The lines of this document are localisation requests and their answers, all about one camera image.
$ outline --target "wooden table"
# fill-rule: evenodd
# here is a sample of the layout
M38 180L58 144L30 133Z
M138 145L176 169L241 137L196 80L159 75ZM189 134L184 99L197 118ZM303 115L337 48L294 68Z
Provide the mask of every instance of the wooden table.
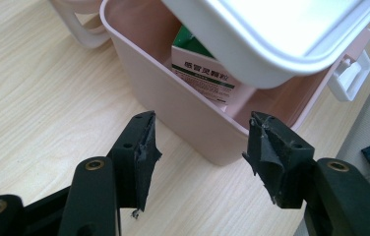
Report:
M370 43L367 47L370 55ZM336 156L370 92L353 102L326 88L298 133L316 158ZM0 1L0 195L25 205L71 184L76 165L106 155L130 118L132 94L111 42L81 47L47 1ZM243 160L212 165L161 122L146 211L122 209L124 235L291 235L301 210L282 210Z

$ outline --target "green box top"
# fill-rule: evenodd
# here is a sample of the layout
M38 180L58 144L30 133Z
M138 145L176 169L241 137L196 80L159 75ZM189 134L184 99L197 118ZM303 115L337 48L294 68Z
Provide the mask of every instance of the green box top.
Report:
M183 48L195 53L199 53L208 57L215 58L207 48L184 26L181 27L179 33L173 41L173 46Z

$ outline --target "white and green box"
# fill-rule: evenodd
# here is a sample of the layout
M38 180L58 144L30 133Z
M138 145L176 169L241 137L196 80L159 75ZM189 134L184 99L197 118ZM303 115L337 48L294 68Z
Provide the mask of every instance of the white and green box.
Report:
M172 45L172 71L217 105L232 102L240 85L185 27L181 27Z

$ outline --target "pink plastic container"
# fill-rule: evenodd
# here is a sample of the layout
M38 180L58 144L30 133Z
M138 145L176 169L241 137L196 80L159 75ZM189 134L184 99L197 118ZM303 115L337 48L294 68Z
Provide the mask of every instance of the pink plastic container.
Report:
M136 97L147 109L154 110L166 126L217 165L241 158L246 150L247 127L253 110L274 115L294 130L299 127L339 60L345 55L357 59L370 38L370 30L364 30L331 68L315 75L295 77L272 89L243 88L238 92L240 100L223 112L170 71L169 40L173 40L180 23L161 3L154 6L152 11L157 14L150 21L149 15L143 12L146 9L130 11L118 6L117 11L109 11L110 7L103 1L101 20L130 76ZM157 25L158 16L168 23L164 31ZM135 24L126 19L134 19Z

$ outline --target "white lid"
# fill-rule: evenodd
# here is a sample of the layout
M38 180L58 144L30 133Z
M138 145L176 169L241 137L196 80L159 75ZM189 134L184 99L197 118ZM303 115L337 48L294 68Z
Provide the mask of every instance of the white lid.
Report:
M326 69L370 22L370 0L162 0L238 80L272 88Z

